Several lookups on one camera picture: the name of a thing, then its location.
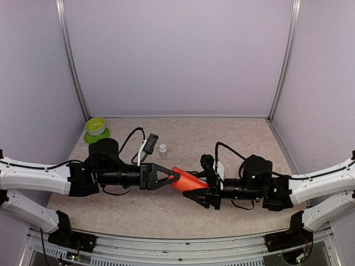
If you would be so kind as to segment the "orange pill bottle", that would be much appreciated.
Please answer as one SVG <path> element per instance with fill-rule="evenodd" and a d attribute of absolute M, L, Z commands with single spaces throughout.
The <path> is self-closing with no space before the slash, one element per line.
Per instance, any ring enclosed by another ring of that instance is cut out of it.
<path fill-rule="evenodd" d="M 178 173 L 180 175 L 180 178 L 177 181 L 171 183 L 170 185 L 178 191 L 185 192 L 209 187 L 206 182 L 177 167 L 173 168 L 173 172 Z"/>

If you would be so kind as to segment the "orange bottle cap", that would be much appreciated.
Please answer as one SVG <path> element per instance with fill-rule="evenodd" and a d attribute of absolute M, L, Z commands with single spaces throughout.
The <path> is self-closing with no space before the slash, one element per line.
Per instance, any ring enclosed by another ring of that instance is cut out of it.
<path fill-rule="evenodd" d="M 170 185 L 175 187 L 178 184 L 181 176 L 181 169 L 178 167 L 173 168 L 173 174 L 169 176 Z"/>

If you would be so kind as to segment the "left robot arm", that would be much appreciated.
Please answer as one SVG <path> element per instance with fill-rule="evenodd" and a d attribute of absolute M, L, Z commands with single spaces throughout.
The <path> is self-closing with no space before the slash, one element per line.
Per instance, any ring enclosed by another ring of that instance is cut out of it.
<path fill-rule="evenodd" d="M 47 209 L 20 193 L 20 190 L 46 191 L 69 197 L 87 197 L 100 192 L 100 186 L 139 187 L 157 190 L 179 180 L 180 175 L 155 163 L 126 164 L 119 157 L 119 144 L 100 139 L 88 147 L 88 158 L 59 165 L 17 162 L 1 156 L 1 210 L 55 235 L 65 246 L 78 238 L 67 214 Z"/>

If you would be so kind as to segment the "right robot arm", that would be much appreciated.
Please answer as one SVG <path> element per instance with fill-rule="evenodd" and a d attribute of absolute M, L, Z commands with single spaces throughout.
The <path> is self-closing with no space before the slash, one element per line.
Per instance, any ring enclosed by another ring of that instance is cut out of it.
<path fill-rule="evenodd" d="M 225 178 L 220 172 L 218 155 L 202 155 L 200 160 L 207 186 L 184 191 L 184 197 L 199 205 L 219 209 L 222 199 L 261 201 L 264 209 L 282 211 L 313 198 L 328 196 L 314 207 L 291 217 L 290 228 L 284 233 L 284 242 L 295 246 L 306 232 L 354 207 L 354 157 L 338 165 L 304 175 L 282 175 L 273 172 L 269 160 L 251 155 L 243 159 L 238 178 Z"/>

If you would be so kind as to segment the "small white pill bottle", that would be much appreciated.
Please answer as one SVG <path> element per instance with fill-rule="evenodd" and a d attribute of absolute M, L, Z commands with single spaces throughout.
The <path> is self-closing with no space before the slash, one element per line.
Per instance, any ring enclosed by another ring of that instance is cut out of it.
<path fill-rule="evenodd" d="M 160 144 L 159 145 L 159 155 L 161 157 L 166 157 L 167 156 L 167 147 L 165 144 Z"/>

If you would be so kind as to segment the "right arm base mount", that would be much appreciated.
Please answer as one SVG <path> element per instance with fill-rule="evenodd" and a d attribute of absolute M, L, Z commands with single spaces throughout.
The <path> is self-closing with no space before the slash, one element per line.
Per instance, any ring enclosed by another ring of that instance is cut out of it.
<path fill-rule="evenodd" d="M 313 233 L 307 230 L 293 233 L 282 231 L 267 234 L 264 239 L 268 252 L 275 252 L 311 243 L 313 241 Z"/>

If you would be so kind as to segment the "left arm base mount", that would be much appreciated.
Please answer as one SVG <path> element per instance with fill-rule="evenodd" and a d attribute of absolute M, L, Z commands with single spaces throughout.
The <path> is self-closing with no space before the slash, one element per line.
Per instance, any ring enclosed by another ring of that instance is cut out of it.
<path fill-rule="evenodd" d="M 97 242 L 93 234 L 58 229 L 48 236 L 48 242 L 61 247 L 75 249 L 79 252 L 92 253 Z"/>

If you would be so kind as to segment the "left aluminium frame post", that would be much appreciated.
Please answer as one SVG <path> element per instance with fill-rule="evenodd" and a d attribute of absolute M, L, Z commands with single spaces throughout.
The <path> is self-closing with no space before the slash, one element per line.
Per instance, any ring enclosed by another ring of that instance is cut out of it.
<path fill-rule="evenodd" d="M 63 38 L 65 55 L 69 66 L 69 72 L 74 85 L 75 95 L 77 97 L 79 108 L 81 110 L 83 119 L 84 121 L 88 121 L 91 117 L 84 97 L 84 93 L 82 91 L 77 67 L 75 64 L 74 53 L 71 46 L 69 27 L 68 27 L 66 12 L 65 12 L 65 1 L 56 0 L 55 6 L 57 10 L 59 27 Z"/>

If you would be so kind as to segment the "aluminium frame post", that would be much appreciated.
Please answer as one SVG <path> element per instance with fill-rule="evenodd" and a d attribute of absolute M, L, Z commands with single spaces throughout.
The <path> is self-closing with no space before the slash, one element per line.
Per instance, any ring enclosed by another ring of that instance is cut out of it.
<path fill-rule="evenodd" d="M 75 95 L 77 97 L 79 108 L 81 110 L 83 119 L 84 121 L 88 121 L 91 117 L 84 97 L 84 93 L 82 91 L 77 67 L 75 64 L 74 53 L 71 46 L 69 27 L 68 27 L 66 12 L 65 12 L 65 1 L 56 0 L 55 6 L 57 10 L 59 27 L 63 38 L 65 55 L 69 66 L 69 72 L 74 85 Z"/>
<path fill-rule="evenodd" d="M 277 82 L 276 92 L 273 97 L 270 112 L 269 112 L 269 115 L 267 118 L 270 124 L 273 123 L 273 121 L 275 120 L 275 117 L 277 114 L 277 109 L 278 109 L 280 102 L 281 102 L 281 97 L 282 97 L 282 93 L 283 93 L 286 78 L 287 78 L 287 72 L 288 72 L 291 58 L 292 58 L 292 51 L 293 51 L 293 45 L 294 45 L 295 37 L 296 37 L 296 33 L 297 33 L 297 26 L 298 26 L 298 19 L 299 19 L 299 15 L 300 15 L 300 9 L 301 9 L 301 0 L 292 1 L 291 19 L 290 19 L 290 25 L 289 25 L 289 29 L 288 29 L 286 48 L 285 48 L 285 52 L 284 52 L 284 56 L 283 56 L 283 60 L 282 60 L 280 75 L 279 75 L 278 82 Z"/>

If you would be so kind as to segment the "right aluminium frame post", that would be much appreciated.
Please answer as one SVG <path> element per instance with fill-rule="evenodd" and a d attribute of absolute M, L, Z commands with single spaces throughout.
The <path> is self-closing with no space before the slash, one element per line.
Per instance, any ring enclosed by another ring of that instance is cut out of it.
<path fill-rule="evenodd" d="M 285 48 L 285 52 L 284 52 L 284 56 L 283 56 L 283 60 L 282 60 L 280 75 L 279 75 L 278 82 L 277 82 L 276 92 L 273 97 L 270 112 L 269 112 L 269 115 L 267 118 L 270 124 L 273 123 L 273 121 L 275 120 L 275 117 L 277 114 L 277 109 L 278 109 L 280 102 L 281 102 L 281 97 L 282 97 L 282 93 L 283 93 L 286 78 L 287 78 L 287 72 L 288 72 L 291 58 L 292 58 L 292 51 L 293 51 L 293 45 L 294 45 L 295 37 L 296 37 L 296 33 L 297 33 L 297 26 L 298 26 L 298 19 L 299 19 L 299 15 L 300 15 L 300 9 L 301 9 L 301 0 L 292 1 L 291 19 L 290 19 L 290 25 L 289 25 L 289 29 L 288 29 L 286 48 Z"/>

